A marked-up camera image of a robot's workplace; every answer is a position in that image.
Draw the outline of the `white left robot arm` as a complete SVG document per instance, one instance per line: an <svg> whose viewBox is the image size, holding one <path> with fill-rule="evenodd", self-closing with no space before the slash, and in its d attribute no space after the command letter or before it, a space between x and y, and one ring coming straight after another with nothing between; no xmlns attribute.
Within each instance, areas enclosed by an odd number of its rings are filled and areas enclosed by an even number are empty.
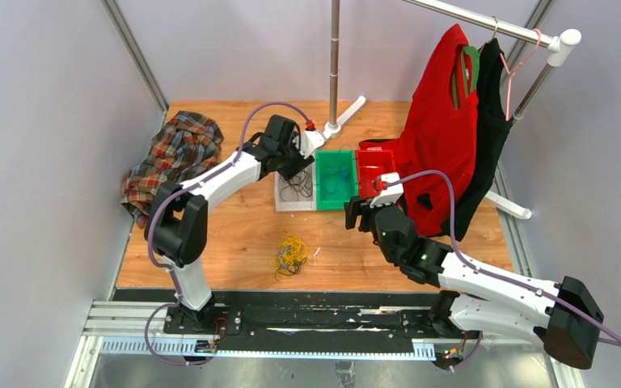
<svg viewBox="0 0 621 388"><path fill-rule="evenodd" d="M150 258L167 269L177 303L187 309L184 323L197 334L209 332L215 312L201 256L208 237L210 213L225 199L276 172L289 179L313 163L327 142L318 130L298 129L279 115L270 117L263 132L243 142L224 162L184 183L167 181L156 194L145 232Z"/></svg>

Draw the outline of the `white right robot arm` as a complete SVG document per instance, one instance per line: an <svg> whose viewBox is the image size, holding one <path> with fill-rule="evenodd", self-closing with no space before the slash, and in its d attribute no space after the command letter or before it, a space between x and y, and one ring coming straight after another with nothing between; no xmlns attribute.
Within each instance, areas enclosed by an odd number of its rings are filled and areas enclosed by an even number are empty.
<svg viewBox="0 0 621 388"><path fill-rule="evenodd" d="M587 286L565 276L540 280L457 255L454 248L416 232L396 205L370 207L352 197L344 204L345 227L369 233L383 257L409 280L441 290L429 323L439 336L481 331L525 340L577 369L590 369L604 314Z"/></svg>

